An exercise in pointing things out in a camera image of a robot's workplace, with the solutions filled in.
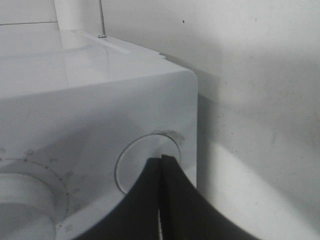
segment round button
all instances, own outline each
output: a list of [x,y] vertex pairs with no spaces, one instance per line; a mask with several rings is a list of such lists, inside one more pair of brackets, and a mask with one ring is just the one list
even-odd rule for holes
[[53,195],[41,181],[23,174],[0,174],[0,239],[54,240]]
[[173,156],[180,161],[180,150],[176,142],[163,134],[142,136],[127,146],[121,153],[115,168],[118,188],[127,193],[135,184],[149,158]]

